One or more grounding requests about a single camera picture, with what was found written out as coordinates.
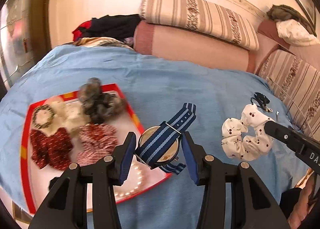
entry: beaded bracelet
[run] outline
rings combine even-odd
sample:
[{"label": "beaded bracelet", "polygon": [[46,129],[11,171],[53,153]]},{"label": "beaded bracelet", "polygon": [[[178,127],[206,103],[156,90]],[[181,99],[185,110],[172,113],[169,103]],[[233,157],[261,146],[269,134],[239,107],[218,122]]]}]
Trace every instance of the beaded bracelet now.
[{"label": "beaded bracelet", "polygon": [[[40,110],[48,110],[51,114],[51,116],[48,118],[47,122],[45,122],[44,124],[38,124],[36,122],[36,116],[37,116],[37,113],[40,111]],[[49,105],[42,105],[42,106],[39,106],[35,109],[35,111],[33,112],[33,116],[32,116],[32,124],[37,128],[37,129],[43,129],[43,128],[47,128],[50,124],[52,124],[52,121],[53,121],[53,116],[54,116],[54,110],[51,106]]]}]

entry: wristwatch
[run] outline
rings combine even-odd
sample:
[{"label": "wristwatch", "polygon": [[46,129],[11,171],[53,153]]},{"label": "wristwatch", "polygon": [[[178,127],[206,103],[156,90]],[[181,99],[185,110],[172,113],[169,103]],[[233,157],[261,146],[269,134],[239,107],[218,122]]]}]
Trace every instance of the wristwatch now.
[{"label": "wristwatch", "polygon": [[181,110],[168,122],[145,130],[139,138],[135,155],[139,162],[151,169],[159,167],[166,173],[179,174],[185,164],[177,163],[180,139],[196,119],[196,105],[184,103]]}]

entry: cherry print scrunchie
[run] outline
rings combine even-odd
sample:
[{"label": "cherry print scrunchie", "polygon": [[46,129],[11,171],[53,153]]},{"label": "cherry print scrunchie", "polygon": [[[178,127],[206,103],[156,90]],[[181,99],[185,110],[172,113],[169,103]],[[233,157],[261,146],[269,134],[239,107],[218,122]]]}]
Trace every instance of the cherry print scrunchie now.
[{"label": "cherry print scrunchie", "polygon": [[[241,120],[228,118],[222,125],[222,148],[229,158],[252,161],[260,155],[269,152],[273,144],[273,138],[264,131],[264,124],[274,121],[258,110],[256,104],[244,107]],[[242,139],[242,132],[248,132],[248,126],[254,128],[256,136],[246,135]]]}]

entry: striped fabric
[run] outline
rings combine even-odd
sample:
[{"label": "striped fabric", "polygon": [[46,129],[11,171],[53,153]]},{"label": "striped fabric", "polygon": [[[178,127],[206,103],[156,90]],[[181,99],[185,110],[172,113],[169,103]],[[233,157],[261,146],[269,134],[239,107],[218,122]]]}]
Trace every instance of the striped fabric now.
[{"label": "striped fabric", "polygon": [[320,72],[299,57],[276,50],[259,76],[268,81],[304,134],[320,141]]},{"label": "striped fabric", "polygon": [[237,13],[206,0],[142,0],[140,17],[147,23],[182,27],[258,50],[256,32]]}]

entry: blue bed sheet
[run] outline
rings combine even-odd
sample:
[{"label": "blue bed sheet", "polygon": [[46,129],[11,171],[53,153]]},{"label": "blue bed sheet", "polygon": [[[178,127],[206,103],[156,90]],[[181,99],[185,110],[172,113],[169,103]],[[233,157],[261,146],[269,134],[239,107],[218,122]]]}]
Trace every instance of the blue bed sheet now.
[{"label": "blue bed sheet", "polygon": [[[273,96],[264,80],[253,74],[143,56],[125,48],[59,46],[29,70],[0,103],[0,185],[22,208],[26,209],[26,203],[19,150],[28,106],[77,90],[90,77],[100,78],[103,84],[117,83],[145,128],[169,120],[184,102],[196,104],[197,118],[188,131],[207,153],[230,164],[237,165],[239,160],[229,159],[223,152],[221,126],[228,117],[240,119],[255,92],[270,99],[273,113],[267,113],[268,116],[275,120],[279,111],[279,123],[291,125],[283,103]],[[183,162],[182,150],[178,156]],[[269,154],[250,165],[277,201],[307,170],[279,141],[275,141]],[[122,228],[194,229],[203,190],[193,184],[186,168],[178,176],[173,175],[148,192],[117,205]],[[231,205],[227,204],[226,225],[230,224],[230,215]],[[92,214],[88,215],[88,228],[92,228]]]}]

